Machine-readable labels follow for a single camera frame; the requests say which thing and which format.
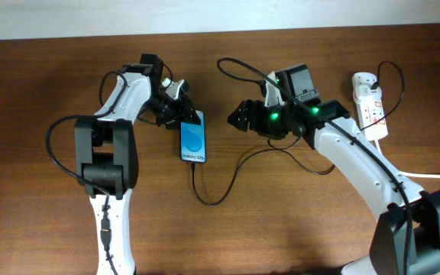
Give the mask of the blue Galaxy smartphone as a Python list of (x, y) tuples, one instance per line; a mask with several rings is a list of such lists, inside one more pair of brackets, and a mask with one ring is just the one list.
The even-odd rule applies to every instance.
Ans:
[(193, 163), (205, 163), (205, 116), (201, 111), (197, 111), (196, 114), (200, 118), (199, 125), (185, 122), (180, 125), (180, 159)]

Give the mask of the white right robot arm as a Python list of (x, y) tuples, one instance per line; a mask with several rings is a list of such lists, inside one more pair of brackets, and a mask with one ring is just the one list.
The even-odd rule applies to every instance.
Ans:
[(398, 171), (339, 102), (302, 107), (244, 100), (227, 121), (275, 140), (288, 133), (303, 138), (363, 197), (377, 220), (369, 254), (340, 267), (339, 274), (440, 272), (440, 190), (426, 192)]

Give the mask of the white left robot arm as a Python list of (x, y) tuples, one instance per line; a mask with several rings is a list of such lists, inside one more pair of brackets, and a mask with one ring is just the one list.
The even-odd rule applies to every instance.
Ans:
[(189, 83), (162, 77), (162, 64), (125, 64), (102, 107), (75, 124), (76, 172), (94, 211), (99, 274), (135, 274), (129, 206), (138, 182), (139, 161), (134, 123), (147, 108), (156, 124), (176, 130), (182, 122), (199, 123), (187, 95)]

